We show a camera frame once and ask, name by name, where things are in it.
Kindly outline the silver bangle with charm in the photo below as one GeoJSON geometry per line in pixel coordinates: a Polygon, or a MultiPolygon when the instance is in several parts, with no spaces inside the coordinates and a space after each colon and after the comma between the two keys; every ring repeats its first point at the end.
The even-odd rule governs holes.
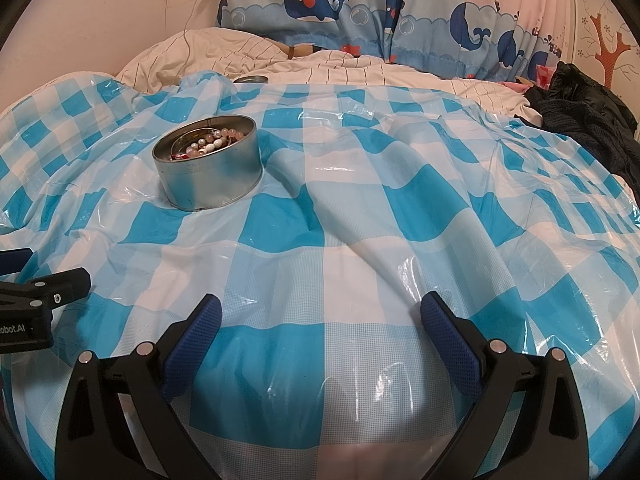
{"type": "Polygon", "coordinates": [[[206,146],[213,144],[214,141],[214,128],[202,127],[189,130],[178,136],[171,145],[170,157],[172,160],[183,160],[190,158],[192,152],[195,152],[195,156],[200,156],[206,153],[206,146]]]}

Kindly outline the blue white checkered plastic sheet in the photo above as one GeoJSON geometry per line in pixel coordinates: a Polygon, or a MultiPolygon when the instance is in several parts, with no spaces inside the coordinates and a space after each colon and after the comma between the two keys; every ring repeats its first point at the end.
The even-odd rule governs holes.
{"type": "Polygon", "coordinates": [[[430,290],[515,351],[566,352],[592,476],[639,417],[637,205],[573,139],[446,92],[71,76],[2,114],[1,244],[32,250],[23,280],[92,278],[50,349],[1,360],[47,477],[79,353],[125,354],[209,293],[221,330],[175,407],[227,479],[422,477],[468,407],[420,322],[430,290]],[[224,115],[254,120],[259,182],[171,205],[154,145],[224,115]]]}

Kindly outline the white striped quilt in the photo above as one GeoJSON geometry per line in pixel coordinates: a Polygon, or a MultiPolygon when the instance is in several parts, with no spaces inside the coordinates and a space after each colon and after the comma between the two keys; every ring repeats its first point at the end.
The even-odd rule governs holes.
{"type": "Polygon", "coordinates": [[[350,84],[445,91],[477,102],[489,113],[521,117],[536,127],[541,114],[503,82],[442,79],[371,55],[341,50],[290,49],[277,41],[226,28],[190,29],[154,44],[133,58],[116,79],[143,93],[178,84],[183,76],[211,70],[233,80],[265,76],[270,84],[350,84]]]}

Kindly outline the round silver metal tin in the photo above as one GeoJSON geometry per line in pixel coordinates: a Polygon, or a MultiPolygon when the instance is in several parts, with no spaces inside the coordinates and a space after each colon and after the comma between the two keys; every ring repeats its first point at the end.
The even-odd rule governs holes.
{"type": "Polygon", "coordinates": [[[175,128],[156,142],[152,157],[169,203],[185,211],[229,205],[262,176],[256,124],[246,116],[214,116],[175,128]],[[172,160],[170,149],[178,136],[202,127],[215,129],[206,153],[172,160]]]}

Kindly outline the silver tin lid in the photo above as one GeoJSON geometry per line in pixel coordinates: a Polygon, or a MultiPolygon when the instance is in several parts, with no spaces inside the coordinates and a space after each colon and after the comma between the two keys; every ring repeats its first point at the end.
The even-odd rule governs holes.
{"type": "Polygon", "coordinates": [[[241,76],[236,78],[235,84],[268,84],[269,78],[262,75],[241,76]]]}

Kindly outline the black clothing pile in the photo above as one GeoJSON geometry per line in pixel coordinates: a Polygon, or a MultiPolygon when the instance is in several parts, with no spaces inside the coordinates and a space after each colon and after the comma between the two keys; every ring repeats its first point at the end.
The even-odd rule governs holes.
{"type": "Polygon", "coordinates": [[[549,88],[533,86],[525,97],[541,114],[541,128],[574,139],[639,197],[640,146],[634,140],[638,122],[610,89],[577,66],[559,62],[549,88]]]}

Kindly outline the blue whale print curtain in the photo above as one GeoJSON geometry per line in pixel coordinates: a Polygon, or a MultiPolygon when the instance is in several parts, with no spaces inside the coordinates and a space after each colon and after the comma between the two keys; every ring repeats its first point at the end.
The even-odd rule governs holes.
{"type": "Polygon", "coordinates": [[[442,78],[512,81],[558,62],[570,0],[219,0],[217,23],[442,78]]]}

